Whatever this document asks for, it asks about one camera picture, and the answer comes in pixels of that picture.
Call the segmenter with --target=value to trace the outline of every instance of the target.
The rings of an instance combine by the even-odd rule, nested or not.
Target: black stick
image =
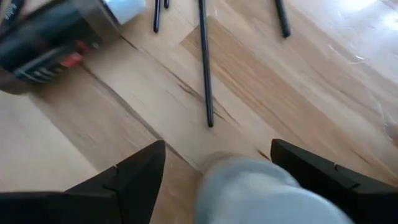
[[[291,35],[289,21],[287,20],[285,6],[283,0],[275,0],[276,9],[278,11],[278,16],[280,20],[280,26],[282,28],[282,33],[285,38]]]
[[[164,0],[164,7],[165,9],[168,9],[170,6],[170,0]]]
[[[159,31],[159,22],[160,21],[160,0],[155,0],[155,17],[154,17],[154,32],[158,33]]]
[[[212,128],[214,126],[214,111],[213,111],[213,95],[211,94],[211,77],[210,77],[210,64],[209,64],[209,47],[207,43],[205,0],[199,0],[199,15],[200,15],[201,52],[203,57],[203,74],[205,77],[207,125],[210,128]]]

